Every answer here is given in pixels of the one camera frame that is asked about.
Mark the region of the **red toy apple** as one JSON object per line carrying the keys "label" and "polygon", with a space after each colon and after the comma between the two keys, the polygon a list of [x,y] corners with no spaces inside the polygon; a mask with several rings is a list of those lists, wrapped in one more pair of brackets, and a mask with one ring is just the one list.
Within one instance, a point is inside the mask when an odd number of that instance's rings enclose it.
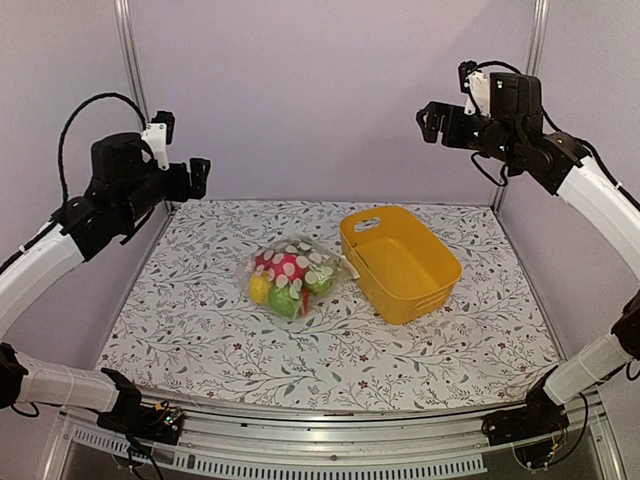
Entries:
{"label": "red toy apple", "polygon": [[302,282],[304,280],[305,273],[308,271],[310,262],[304,255],[298,255],[294,253],[283,252],[287,254],[288,259],[285,261],[285,272],[289,275],[285,278],[283,275],[279,276],[274,282],[279,287],[282,287],[287,282],[293,283],[297,280]]}

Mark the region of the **yellow toy lemon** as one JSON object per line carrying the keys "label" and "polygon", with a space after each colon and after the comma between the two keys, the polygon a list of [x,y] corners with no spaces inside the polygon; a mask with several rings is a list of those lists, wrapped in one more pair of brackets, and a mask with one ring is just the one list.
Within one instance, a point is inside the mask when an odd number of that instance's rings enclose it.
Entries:
{"label": "yellow toy lemon", "polygon": [[265,275],[252,275],[248,283],[248,294],[254,303],[264,305],[268,302],[271,288],[272,283]]}

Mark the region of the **clear zip top bag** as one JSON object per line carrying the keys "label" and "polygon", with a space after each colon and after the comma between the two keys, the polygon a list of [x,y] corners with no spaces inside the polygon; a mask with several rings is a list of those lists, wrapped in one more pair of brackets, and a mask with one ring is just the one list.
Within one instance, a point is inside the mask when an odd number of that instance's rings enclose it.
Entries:
{"label": "clear zip top bag", "polygon": [[[331,294],[337,288],[338,285],[340,285],[342,283],[345,283],[347,281],[354,281],[354,280],[357,280],[359,278],[359,273],[357,272],[355,266],[353,266],[352,263],[350,261],[348,261],[345,256],[339,255],[339,254],[336,254],[336,253],[330,251],[329,249],[321,246],[319,243],[313,241],[309,237],[297,235],[297,236],[288,237],[288,238],[284,238],[284,239],[278,240],[278,241],[274,242],[273,244],[271,244],[269,246],[261,247],[257,251],[251,253],[248,257],[246,257],[239,264],[239,268],[238,268],[239,279],[240,279],[241,284],[242,284],[246,294],[248,295],[248,297],[249,297],[249,294],[248,294],[248,283],[249,283],[249,280],[250,280],[251,276],[255,275],[253,273],[253,270],[254,270],[254,258],[259,253],[261,253],[261,252],[263,252],[265,250],[273,250],[274,252],[288,252],[288,253],[294,253],[294,254],[298,254],[298,255],[304,255],[310,262],[308,270],[310,268],[313,268],[313,267],[322,267],[322,266],[329,266],[329,267],[332,267],[334,269],[334,284],[333,284],[333,287],[332,287],[331,291],[327,295],[318,296],[318,295],[312,294],[309,291],[310,298],[309,298],[309,311],[308,311],[308,314],[311,311],[312,307],[317,302],[323,300],[325,297],[327,297],[329,294]],[[279,287],[278,285],[275,284],[275,282],[271,282],[271,283],[272,283],[272,287],[273,286]],[[304,280],[302,282],[297,280],[297,281],[295,281],[293,283],[287,282],[282,287],[288,287],[290,289],[291,296],[293,298],[301,300],[301,295],[300,295],[301,289],[303,287],[306,287],[306,286],[304,284]],[[265,309],[271,311],[272,313],[276,314],[269,307],[268,302],[266,304],[264,304],[264,305],[258,305],[258,304],[256,304],[256,305],[259,306],[259,307],[265,308]],[[303,317],[301,317],[299,315],[296,318],[284,318],[284,319],[294,320],[294,319],[299,319],[299,318],[303,318]]]}

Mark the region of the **green toy lime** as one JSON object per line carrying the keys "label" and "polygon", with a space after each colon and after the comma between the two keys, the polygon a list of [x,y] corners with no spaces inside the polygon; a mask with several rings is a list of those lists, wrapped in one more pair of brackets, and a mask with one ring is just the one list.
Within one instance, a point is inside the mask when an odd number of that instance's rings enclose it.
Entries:
{"label": "green toy lime", "polygon": [[301,313],[302,302],[293,298],[288,287],[273,286],[268,293],[268,305],[279,316],[296,318]]}

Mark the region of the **orange toy carrot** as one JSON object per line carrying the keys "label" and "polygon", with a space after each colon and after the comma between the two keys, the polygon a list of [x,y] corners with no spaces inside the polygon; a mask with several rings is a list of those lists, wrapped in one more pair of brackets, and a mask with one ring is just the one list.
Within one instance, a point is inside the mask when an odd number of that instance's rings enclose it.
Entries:
{"label": "orange toy carrot", "polygon": [[309,298],[310,298],[309,290],[306,287],[303,287],[301,289],[300,295],[301,295],[301,305],[300,305],[299,315],[301,317],[304,317],[308,314],[308,311],[309,311]]}

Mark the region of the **small green toy vegetable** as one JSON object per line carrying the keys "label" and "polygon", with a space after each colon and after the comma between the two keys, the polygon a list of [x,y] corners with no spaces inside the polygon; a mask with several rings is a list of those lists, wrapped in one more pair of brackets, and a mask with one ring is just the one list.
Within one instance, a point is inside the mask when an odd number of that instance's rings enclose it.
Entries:
{"label": "small green toy vegetable", "polygon": [[334,284],[334,269],[329,266],[310,268],[304,276],[306,288],[314,295],[327,295]]}

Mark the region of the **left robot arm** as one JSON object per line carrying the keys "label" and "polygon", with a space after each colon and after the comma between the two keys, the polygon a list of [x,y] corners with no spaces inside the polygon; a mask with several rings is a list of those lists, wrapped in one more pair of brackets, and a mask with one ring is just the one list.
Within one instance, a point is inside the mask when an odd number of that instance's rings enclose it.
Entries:
{"label": "left robot arm", "polygon": [[[1,330],[7,332],[51,286],[92,260],[112,240],[128,242],[163,202],[201,199],[210,161],[170,163],[166,144],[145,135],[110,135],[91,147],[85,193],[63,202],[50,220],[1,266]],[[1,406],[51,405],[87,409],[99,427],[177,444],[183,413],[167,402],[146,406],[138,387],[116,370],[82,370],[44,362],[1,345]]]}

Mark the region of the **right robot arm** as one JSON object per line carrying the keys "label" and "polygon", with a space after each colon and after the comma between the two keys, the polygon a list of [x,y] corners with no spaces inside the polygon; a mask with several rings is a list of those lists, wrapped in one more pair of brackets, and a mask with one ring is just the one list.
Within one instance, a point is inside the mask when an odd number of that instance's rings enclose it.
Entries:
{"label": "right robot arm", "polygon": [[[639,274],[639,203],[615,180],[594,146],[557,126],[542,101],[540,80],[499,63],[459,66],[464,105],[429,102],[416,115],[427,143],[464,149],[471,158],[501,164],[495,185],[527,174],[591,226],[606,259]],[[629,371],[639,359],[639,298],[622,308],[609,331],[552,367],[532,385],[518,408],[489,413],[482,432],[490,445],[512,444],[522,466],[542,469],[560,462],[568,433],[567,406],[587,390]]]}

